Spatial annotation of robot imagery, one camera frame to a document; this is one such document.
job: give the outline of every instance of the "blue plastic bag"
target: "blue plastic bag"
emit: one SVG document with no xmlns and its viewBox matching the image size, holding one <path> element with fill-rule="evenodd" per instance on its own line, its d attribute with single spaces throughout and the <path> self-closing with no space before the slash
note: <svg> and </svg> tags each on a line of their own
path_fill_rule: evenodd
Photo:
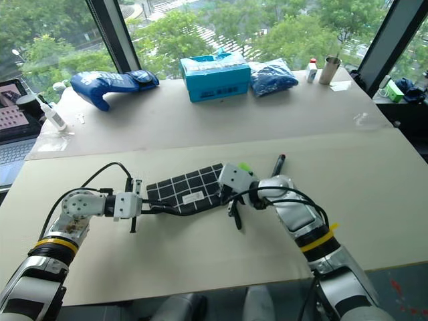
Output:
<svg viewBox="0 0 428 321">
<path fill-rule="evenodd" d="M 286 90 L 299 84 L 282 58 L 248 64 L 251 68 L 251 87 L 257 97 Z"/>
</svg>

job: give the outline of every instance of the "small bottle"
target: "small bottle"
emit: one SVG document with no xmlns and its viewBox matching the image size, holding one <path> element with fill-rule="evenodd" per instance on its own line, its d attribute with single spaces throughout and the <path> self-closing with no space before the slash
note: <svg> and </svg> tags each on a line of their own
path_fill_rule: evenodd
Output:
<svg viewBox="0 0 428 321">
<path fill-rule="evenodd" d="M 318 68 L 316 67 L 316 59 L 312 58 L 308 64 L 308 67 L 306 68 L 306 80 L 308 82 L 314 82 L 317 71 Z"/>
<path fill-rule="evenodd" d="M 55 110 L 50 108 L 44 102 L 40 102 L 40 108 L 45 113 L 46 118 L 50 120 L 50 122 L 56 127 L 56 129 L 58 129 L 59 131 L 63 131 L 64 129 L 66 129 L 66 122 L 64 122 L 64 119 L 62 119 L 61 116 Z"/>
</svg>

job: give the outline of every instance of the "blue box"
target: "blue box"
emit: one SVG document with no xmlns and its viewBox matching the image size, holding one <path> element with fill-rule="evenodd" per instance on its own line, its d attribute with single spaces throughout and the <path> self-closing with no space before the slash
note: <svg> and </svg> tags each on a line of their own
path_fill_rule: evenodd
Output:
<svg viewBox="0 0 428 321">
<path fill-rule="evenodd" d="M 248 91 L 251 72 L 239 53 L 180 59 L 180 69 L 192 102 Z"/>
</svg>

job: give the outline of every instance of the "white table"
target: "white table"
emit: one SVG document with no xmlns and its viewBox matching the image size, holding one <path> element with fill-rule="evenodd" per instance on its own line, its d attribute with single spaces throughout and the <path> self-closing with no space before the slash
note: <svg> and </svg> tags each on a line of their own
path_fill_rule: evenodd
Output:
<svg viewBox="0 0 428 321">
<path fill-rule="evenodd" d="M 182 80 L 167 80 L 146 92 L 106 95 L 111 105 L 109 112 L 98 110 L 68 88 L 58 104 L 58 112 L 72 132 L 66 149 L 37 152 L 41 138 L 48 143 L 44 149 L 49 150 L 57 143 L 55 137 L 42 133 L 28 159 L 207 146 L 348 132 L 364 127 L 392 127 L 355 82 L 352 81 L 346 91 L 333 92 L 318 80 L 307 83 L 303 71 L 294 73 L 300 83 L 284 92 L 256 98 L 249 90 L 246 95 L 198 103 L 190 102 Z M 347 71 L 340 68 L 333 80 L 351 79 Z M 77 120 L 77 114 L 84 115 L 85 124 Z M 51 124 L 46 124 L 42 132 L 52 128 Z"/>
<path fill-rule="evenodd" d="M 144 184 L 217 162 L 245 161 L 268 176 L 280 152 L 283 173 L 338 222 L 339 241 L 364 269 L 428 260 L 427 165 L 396 129 L 352 131 L 168 150 L 141 150 L 26 162 L 0 207 L 0 288 L 37 240 L 52 203 L 96 169 L 121 161 Z M 94 187 L 123 189 L 109 169 Z M 305 278 L 303 255 L 272 210 L 240 207 L 243 231 L 225 208 L 192 217 L 130 222 L 93 218 L 71 265 L 65 305 L 92 304 Z"/>
</svg>

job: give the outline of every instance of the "black marker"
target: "black marker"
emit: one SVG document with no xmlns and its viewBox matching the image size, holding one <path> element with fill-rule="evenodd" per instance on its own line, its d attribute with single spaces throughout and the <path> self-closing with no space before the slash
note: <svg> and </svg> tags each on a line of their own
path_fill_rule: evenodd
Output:
<svg viewBox="0 0 428 321">
<path fill-rule="evenodd" d="M 278 157 L 278 160 L 276 161 L 276 164 L 274 167 L 274 171 L 272 173 L 272 177 L 279 175 L 281 173 L 282 165 L 284 164 L 285 159 L 286 159 L 286 156 L 284 154 L 281 154 Z"/>
</svg>

